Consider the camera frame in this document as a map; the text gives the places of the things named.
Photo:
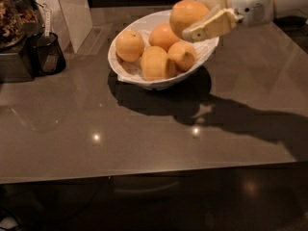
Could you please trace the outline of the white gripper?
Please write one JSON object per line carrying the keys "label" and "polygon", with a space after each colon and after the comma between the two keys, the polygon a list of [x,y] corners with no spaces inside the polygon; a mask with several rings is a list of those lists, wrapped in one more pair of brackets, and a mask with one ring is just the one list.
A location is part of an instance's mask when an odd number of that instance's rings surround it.
{"label": "white gripper", "polygon": [[201,42],[229,34],[237,25],[259,26],[272,22],[273,0],[197,0],[210,12],[182,32],[189,42]]}

